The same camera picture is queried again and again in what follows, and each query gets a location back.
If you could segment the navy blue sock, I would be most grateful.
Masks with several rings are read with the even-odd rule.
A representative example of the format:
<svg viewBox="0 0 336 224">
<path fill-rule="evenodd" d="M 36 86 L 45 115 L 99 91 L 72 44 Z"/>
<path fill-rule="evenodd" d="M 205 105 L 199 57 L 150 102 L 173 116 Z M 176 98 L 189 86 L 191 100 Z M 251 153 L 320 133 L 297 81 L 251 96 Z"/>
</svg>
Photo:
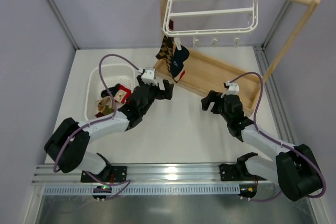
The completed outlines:
<svg viewBox="0 0 336 224">
<path fill-rule="evenodd" d="M 110 91 L 110 93 L 113 95 L 114 99 L 116 102 L 121 103 L 121 99 L 119 97 L 120 92 L 119 92 L 119 87 L 121 86 L 121 84 L 116 84 L 114 87 L 110 87 L 108 90 Z"/>
</svg>

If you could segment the beige striped green sock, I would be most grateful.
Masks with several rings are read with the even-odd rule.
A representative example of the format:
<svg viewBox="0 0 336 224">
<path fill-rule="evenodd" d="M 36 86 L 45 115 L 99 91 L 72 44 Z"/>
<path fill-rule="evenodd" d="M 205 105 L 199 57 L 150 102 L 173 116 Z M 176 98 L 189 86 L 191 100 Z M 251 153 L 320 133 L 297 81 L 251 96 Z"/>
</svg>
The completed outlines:
<svg viewBox="0 0 336 224">
<path fill-rule="evenodd" d="M 97 113 L 95 114 L 96 118 L 100 118 L 106 115 L 110 115 L 114 113 L 117 110 L 116 102 L 115 100 L 110 97 L 106 96 L 100 100 L 96 101 L 96 108 Z"/>
</svg>

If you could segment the navy sock beige red toe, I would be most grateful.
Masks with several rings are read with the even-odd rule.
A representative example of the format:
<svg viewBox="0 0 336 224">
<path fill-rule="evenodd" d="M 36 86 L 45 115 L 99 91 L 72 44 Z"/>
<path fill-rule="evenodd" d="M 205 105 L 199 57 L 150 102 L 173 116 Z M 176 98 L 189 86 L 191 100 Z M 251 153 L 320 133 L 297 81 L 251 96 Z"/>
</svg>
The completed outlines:
<svg viewBox="0 0 336 224">
<path fill-rule="evenodd" d="M 175 83 L 178 83 L 185 75 L 184 62 L 189 58 L 190 52 L 184 46 L 181 49 L 176 49 L 169 64 L 170 74 Z"/>
</svg>

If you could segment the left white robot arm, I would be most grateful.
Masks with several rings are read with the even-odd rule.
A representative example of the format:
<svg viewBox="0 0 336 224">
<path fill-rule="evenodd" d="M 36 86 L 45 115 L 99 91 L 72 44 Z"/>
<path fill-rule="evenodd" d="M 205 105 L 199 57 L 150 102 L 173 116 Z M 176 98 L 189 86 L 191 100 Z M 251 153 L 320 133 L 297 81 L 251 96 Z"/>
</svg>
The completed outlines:
<svg viewBox="0 0 336 224">
<path fill-rule="evenodd" d="M 116 167 L 103 155 L 91 153 L 87 147 L 93 141 L 113 133 L 126 132 L 135 128 L 146 115 L 155 100 L 171 100 L 174 85 L 163 80 L 164 88 L 157 82 L 139 82 L 125 104 L 114 113 L 95 120 L 77 122 L 66 118 L 44 146 L 47 155 L 54 161 L 54 173 L 69 173 L 79 169 L 85 173 L 83 183 L 98 182 L 104 185 L 116 181 Z"/>
</svg>

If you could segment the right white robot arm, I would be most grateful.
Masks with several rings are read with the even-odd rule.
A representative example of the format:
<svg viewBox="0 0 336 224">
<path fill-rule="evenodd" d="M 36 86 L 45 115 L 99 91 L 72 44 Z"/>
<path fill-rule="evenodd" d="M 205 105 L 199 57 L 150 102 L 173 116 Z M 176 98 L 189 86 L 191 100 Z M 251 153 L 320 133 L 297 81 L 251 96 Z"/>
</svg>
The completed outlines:
<svg viewBox="0 0 336 224">
<path fill-rule="evenodd" d="M 238 158 L 236 166 L 243 178 L 255 175 L 269 180 L 291 201 L 325 194 L 326 181 L 312 150 L 304 144 L 295 146 L 264 133 L 244 114 L 238 95 L 210 91 L 201 104 L 204 111 L 210 109 L 224 118 L 233 137 L 267 156 L 249 153 Z"/>
</svg>

